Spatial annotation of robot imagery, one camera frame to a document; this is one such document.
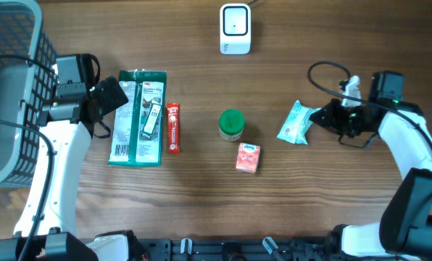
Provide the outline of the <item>teal wet wipes pack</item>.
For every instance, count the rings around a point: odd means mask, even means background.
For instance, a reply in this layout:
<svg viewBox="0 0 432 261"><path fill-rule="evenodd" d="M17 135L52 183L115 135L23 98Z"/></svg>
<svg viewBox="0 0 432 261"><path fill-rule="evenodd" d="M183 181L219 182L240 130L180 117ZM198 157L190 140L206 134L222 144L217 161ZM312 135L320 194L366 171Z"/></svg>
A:
<svg viewBox="0 0 432 261"><path fill-rule="evenodd" d="M313 109L305 107L299 100L296 100L288 114L288 117L282 125L277 138L291 144L308 145L306 132L312 125L310 116L319 110L320 108Z"/></svg>

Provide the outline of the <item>green white gloves package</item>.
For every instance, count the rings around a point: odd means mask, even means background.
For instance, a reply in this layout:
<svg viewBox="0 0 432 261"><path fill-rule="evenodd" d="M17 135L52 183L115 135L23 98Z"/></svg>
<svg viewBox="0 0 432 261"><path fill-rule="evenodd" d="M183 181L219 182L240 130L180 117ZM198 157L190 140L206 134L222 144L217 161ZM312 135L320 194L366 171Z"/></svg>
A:
<svg viewBox="0 0 432 261"><path fill-rule="evenodd" d="M115 110L109 165L151 167L161 164L162 122L167 73L153 70L122 70L119 84L128 103ZM152 139L142 136L151 103L162 105Z"/></svg>

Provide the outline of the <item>green white balm box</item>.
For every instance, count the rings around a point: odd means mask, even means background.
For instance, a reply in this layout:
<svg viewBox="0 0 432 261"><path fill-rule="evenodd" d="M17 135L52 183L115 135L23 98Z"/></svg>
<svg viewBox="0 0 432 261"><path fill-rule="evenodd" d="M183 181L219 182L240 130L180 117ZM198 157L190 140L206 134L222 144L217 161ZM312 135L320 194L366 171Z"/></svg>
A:
<svg viewBox="0 0 432 261"><path fill-rule="evenodd" d="M142 136L147 137L149 140L152 139L154 129L157 124L158 117L160 116L161 111L162 111L161 104L151 103L148 117L146 119L143 130L141 132Z"/></svg>

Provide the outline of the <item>red coffee stick sachet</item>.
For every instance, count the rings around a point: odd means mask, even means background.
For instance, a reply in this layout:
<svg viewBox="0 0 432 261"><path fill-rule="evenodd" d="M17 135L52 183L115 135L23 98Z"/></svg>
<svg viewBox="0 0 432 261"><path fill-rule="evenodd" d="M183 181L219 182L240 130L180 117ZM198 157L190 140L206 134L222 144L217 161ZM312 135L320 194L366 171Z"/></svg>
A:
<svg viewBox="0 0 432 261"><path fill-rule="evenodd" d="M180 154L180 104L167 104L168 152Z"/></svg>

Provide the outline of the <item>red white tissue pack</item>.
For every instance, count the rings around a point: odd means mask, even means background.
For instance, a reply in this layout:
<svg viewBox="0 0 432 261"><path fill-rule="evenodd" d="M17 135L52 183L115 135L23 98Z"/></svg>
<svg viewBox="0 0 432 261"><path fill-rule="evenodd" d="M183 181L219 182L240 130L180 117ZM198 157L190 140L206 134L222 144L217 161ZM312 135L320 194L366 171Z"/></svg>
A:
<svg viewBox="0 0 432 261"><path fill-rule="evenodd" d="M259 164L260 146L240 143L236 159L236 170L255 174Z"/></svg>

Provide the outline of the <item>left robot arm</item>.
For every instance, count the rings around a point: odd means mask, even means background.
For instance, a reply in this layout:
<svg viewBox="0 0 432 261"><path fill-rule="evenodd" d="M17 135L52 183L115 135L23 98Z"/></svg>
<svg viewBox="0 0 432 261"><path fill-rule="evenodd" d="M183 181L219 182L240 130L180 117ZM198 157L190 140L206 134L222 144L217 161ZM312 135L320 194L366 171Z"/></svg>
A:
<svg viewBox="0 0 432 261"><path fill-rule="evenodd" d="M100 260L113 251L127 254L127 236L83 243L77 238L75 202L80 171L96 124L128 102L118 80L101 80L92 54L58 57L57 81L38 113L36 125L20 129L39 139L30 193L10 239L0 239L0 260Z"/></svg>

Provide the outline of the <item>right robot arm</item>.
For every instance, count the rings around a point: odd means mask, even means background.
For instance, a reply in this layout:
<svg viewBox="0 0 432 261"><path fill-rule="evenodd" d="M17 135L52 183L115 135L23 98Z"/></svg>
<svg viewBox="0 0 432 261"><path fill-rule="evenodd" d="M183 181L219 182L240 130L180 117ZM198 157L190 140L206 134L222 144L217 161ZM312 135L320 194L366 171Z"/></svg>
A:
<svg viewBox="0 0 432 261"><path fill-rule="evenodd" d="M358 78L348 76L334 99L311 116L313 123L340 137L370 133L382 139L402 177L379 222L338 225L329 233L329 255L432 260L432 138L419 106L403 101L403 81L400 73L376 72L363 100Z"/></svg>

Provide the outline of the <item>white barcode scanner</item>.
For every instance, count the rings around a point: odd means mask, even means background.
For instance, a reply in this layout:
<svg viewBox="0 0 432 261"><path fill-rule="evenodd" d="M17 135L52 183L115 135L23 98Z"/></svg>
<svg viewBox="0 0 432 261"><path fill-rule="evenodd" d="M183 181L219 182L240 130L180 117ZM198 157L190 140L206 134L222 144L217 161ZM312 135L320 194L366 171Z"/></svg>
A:
<svg viewBox="0 0 432 261"><path fill-rule="evenodd" d="M220 52L248 54L252 42L252 18L248 4L224 4L220 8Z"/></svg>

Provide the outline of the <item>grey plastic mesh basket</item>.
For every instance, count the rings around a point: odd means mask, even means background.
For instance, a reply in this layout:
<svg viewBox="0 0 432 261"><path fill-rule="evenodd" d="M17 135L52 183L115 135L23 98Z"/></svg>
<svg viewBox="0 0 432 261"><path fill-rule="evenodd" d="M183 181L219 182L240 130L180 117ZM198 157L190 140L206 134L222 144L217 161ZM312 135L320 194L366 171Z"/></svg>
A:
<svg viewBox="0 0 432 261"><path fill-rule="evenodd" d="M38 156L38 111L51 94L57 53L36 1L0 1L0 187L32 183Z"/></svg>

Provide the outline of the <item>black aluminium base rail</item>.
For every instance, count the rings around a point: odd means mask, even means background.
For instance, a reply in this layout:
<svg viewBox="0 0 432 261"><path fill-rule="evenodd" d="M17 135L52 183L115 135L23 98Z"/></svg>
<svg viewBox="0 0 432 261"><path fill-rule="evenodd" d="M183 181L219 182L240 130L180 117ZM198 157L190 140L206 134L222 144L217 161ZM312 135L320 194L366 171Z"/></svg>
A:
<svg viewBox="0 0 432 261"><path fill-rule="evenodd" d="M325 253L320 238L276 239L273 252L263 246L261 239L241 240L184 240L190 249L182 250L182 242L170 239L139 239L146 251L144 260L151 261L225 261L225 260L332 260Z"/></svg>

